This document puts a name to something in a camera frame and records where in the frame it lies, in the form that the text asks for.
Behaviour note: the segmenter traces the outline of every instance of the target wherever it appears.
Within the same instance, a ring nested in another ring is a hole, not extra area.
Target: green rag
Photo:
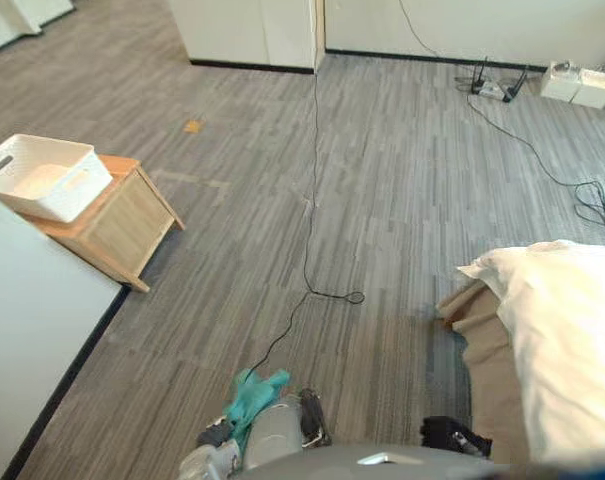
[[[291,375],[285,370],[278,370],[266,380],[262,380],[255,372],[246,378],[248,374],[249,370],[245,369],[235,376],[235,400],[224,409],[227,420],[234,425],[231,438],[238,442],[242,453],[253,419],[280,397],[280,390],[291,379]]]

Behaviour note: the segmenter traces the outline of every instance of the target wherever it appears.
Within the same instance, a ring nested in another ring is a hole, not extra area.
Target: black cable
[[[540,165],[540,168],[542,168],[542,171],[551,180],[553,180],[554,183],[556,183],[557,185],[560,185],[562,187],[573,188],[573,195],[575,196],[575,199],[577,201],[577,204],[575,204],[573,206],[573,209],[575,211],[575,214],[578,217],[580,217],[581,219],[586,220],[588,222],[595,223],[597,225],[601,225],[605,228],[605,189],[599,180],[589,180],[586,182],[578,182],[578,183],[563,182],[561,180],[558,180],[557,177],[555,177],[555,175],[553,175],[549,171],[547,166],[542,161],[540,154],[538,153],[538,151],[535,149],[535,147],[530,142],[523,139],[522,137],[519,137],[518,135],[515,135],[514,133],[509,132],[504,127],[501,127],[501,126],[497,125],[496,123],[494,123],[489,117],[486,116],[486,114],[484,112],[482,112],[479,108],[477,108],[475,105],[473,105],[473,103],[471,102],[470,96],[471,96],[471,93],[467,92],[466,103],[469,105],[469,107],[471,107],[471,109],[475,113],[480,115],[489,125],[491,125],[495,129],[497,129],[498,131],[504,133],[505,135],[507,135],[507,136],[513,138],[514,140],[517,140],[517,141],[523,143],[524,145],[526,145],[527,147],[529,147],[529,149],[533,152],[533,155],[535,155],[535,158],[537,159],[538,164]],[[598,198],[598,203],[588,202],[584,199],[584,197],[580,196],[580,192],[587,188],[595,189],[595,193]],[[580,208],[586,208],[588,211],[592,212],[592,214],[595,215],[595,218],[587,217],[582,212],[580,212]]]
[[[251,377],[251,374],[255,370],[258,369],[258,367],[260,367],[262,364],[264,364],[269,359],[269,355],[271,354],[273,347],[275,347],[275,345],[280,340],[282,340],[284,337],[286,337],[288,335],[288,333],[291,331],[291,328],[293,328],[293,320],[295,318],[295,314],[297,313],[297,311],[300,309],[300,307],[304,304],[304,302],[310,295],[317,295],[319,297],[331,298],[331,299],[335,299],[335,300],[345,300],[352,305],[359,305],[359,304],[363,303],[364,299],[365,299],[364,293],[359,290],[354,290],[354,291],[349,292],[344,295],[337,295],[337,294],[333,294],[333,293],[321,292],[313,287],[313,285],[311,284],[311,281],[309,280],[309,276],[307,274],[307,265],[309,262],[309,245],[311,243],[311,237],[313,236],[313,226],[315,223],[315,211],[317,209],[315,197],[316,197],[316,190],[317,190],[317,183],[318,183],[318,174],[317,174],[318,157],[319,157],[318,136],[319,136],[319,131],[320,131],[320,127],[319,127],[320,107],[318,104],[318,76],[317,76],[317,73],[313,76],[314,76],[313,98],[315,100],[313,184],[312,184],[312,188],[311,188],[312,203],[311,203],[311,213],[309,215],[309,231],[308,231],[308,235],[306,237],[306,244],[304,247],[304,268],[303,268],[304,283],[305,283],[307,291],[304,293],[304,296],[302,297],[302,299],[295,305],[295,307],[293,307],[293,310],[291,310],[291,315],[289,315],[289,323],[288,323],[286,329],[284,330],[284,332],[282,332],[277,338],[275,338],[271,342],[271,344],[269,345],[269,348],[267,349],[264,356],[255,365],[253,365],[253,367],[251,367],[251,369],[249,370],[249,373],[246,375],[246,377],[244,377],[245,382]]]
[[[398,2],[400,3],[400,8],[402,9],[402,13],[404,14],[404,18],[406,18],[406,23],[409,25],[409,28],[411,29],[411,33],[413,34],[413,36],[415,37],[415,39],[418,41],[418,43],[420,45],[422,45],[422,48],[424,48],[427,52],[432,53],[433,56],[441,58],[440,54],[438,52],[436,52],[435,50],[433,50],[431,47],[429,47],[428,45],[426,45],[422,39],[420,38],[420,36],[415,33],[415,29],[413,28],[413,24],[411,23],[411,18],[409,18],[409,14],[406,11],[406,8],[404,8],[404,2],[402,0],[398,0]]]
[[[404,8],[404,1],[403,0],[398,0],[398,3],[400,4],[400,8],[402,8],[402,13],[404,14],[404,18],[406,19],[406,23],[409,26],[409,29],[411,30],[411,33],[413,34],[413,36],[415,37],[415,39],[419,42],[420,45],[422,45],[422,47],[425,50],[429,51],[430,53],[432,53],[437,58],[441,58],[440,54],[438,52],[436,52],[435,50],[433,50],[428,45],[426,45],[422,41],[422,39],[420,38],[420,36],[416,33],[415,29],[413,28],[413,24],[411,23],[411,18],[409,17],[409,14],[407,13],[406,8]],[[473,71],[470,68],[466,68],[466,67],[464,67],[462,65],[460,65],[460,66],[462,68],[465,68],[466,70]],[[467,92],[466,102],[468,103],[469,107],[471,107],[471,109],[475,113],[477,113],[478,115],[480,115],[484,120],[486,120],[487,123],[489,123],[489,125],[493,126],[494,128],[496,128],[500,132],[504,133],[505,135],[508,135],[509,137],[511,137],[511,138],[513,138],[515,140],[518,140],[519,142],[522,142],[524,145],[526,145],[527,147],[529,147],[529,149],[531,149],[531,151],[535,155],[535,158],[537,159],[537,161],[540,164],[540,167],[542,168],[542,170],[544,171],[544,173],[546,173],[546,175],[551,180],[553,180],[553,182],[555,182],[557,185],[560,185],[562,187],[568,187],[568,188],[573,188],[574,189],[573,190],[573,195],[575,196],[575,199],[577,200],[578,203],[573,206],[573,209],[575,211],[575,214],[578,217],[580,217],[583,220],[586,220],[588,222],[595,223],[597,225],[602,225],[605,228],[605,190],[604,190],[604,186],[602,185],[602,183],[600,183],[600,181],[598,181],[598,180],[589,180],[587,182],[570,183],[570,182],[562,182],[562,181],[558,180],[549,171],[549,169],[546,167],[546,165],[542,161],[542,158],[538,154],[537,150],[533,147],[533,145],[531,145],[531,143],[529,143],[525,139],[523,139],[521,137],[518,137],[517,135],[509,132],[508,130],[505,130],[504,128],[500,127],[499,125],[493,123],[481,110],[479,110],[477,107],[475,107],[475,105],[473,105],[471,103],[471,100],[469,99],[469,96],[471,95],[470,90],[471,90],[471,87],[472,87],[472,84],[473,84],[473,78],[456,77],[455,80],[456,80],[456,82],[458,82],[458,85],[456,85],[456,89],[459,90],[459,91],[466,91]],[[500,88],[502,88],[502,90],[504,90],[503,87],[499,83],[498,83],[498,86]],[[580,191],[584,190],[585,188],[589,188],[589,187],[595,189],[595,193],[597,194],[597,198],[598,198],[598,203],[590,203],[590,202],[586,201],[583,197],[580,196]],[[593,214],[596,215],[596,218],[589,218],[589,217],[583,215],[580,212],[580,208],[586,208],[587,210],[591,211]]]

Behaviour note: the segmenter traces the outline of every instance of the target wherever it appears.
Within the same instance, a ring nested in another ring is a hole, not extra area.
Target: wooden side table
[[[148,292],[140,272],[171,226],[184,230],[184,223],[140,162],[110,155],[100,160],[113,181],[73,222],[23,217],[115,281]]]

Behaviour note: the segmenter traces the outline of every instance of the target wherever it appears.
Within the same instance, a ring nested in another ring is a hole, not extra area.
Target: floor
[[[187,224],[163,243],[20,479],[172,479],[304,294],[313,77],[193,67],[163,0],[79,0],[0,53],[0,142],[15,132],[135,157]],[[260,373],[322,396],[338,442],[416,444],[427,415],[470,421],[463,344],[434,304],[493,247],[605,243],[529,151],[466,105],[459,67],[327,57],[320,75],[319,289]],[[495,72],[508,75],[508,71]],[[567,180],[605,182],[605,110],[474,99]],[[204,122],[185,133],[189,120]]]

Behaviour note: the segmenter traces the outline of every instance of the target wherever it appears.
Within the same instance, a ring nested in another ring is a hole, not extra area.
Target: white pillow
[[[531,458],[597,464],[605,453],[605,247],[503,248],[460,270],[501,301]]]

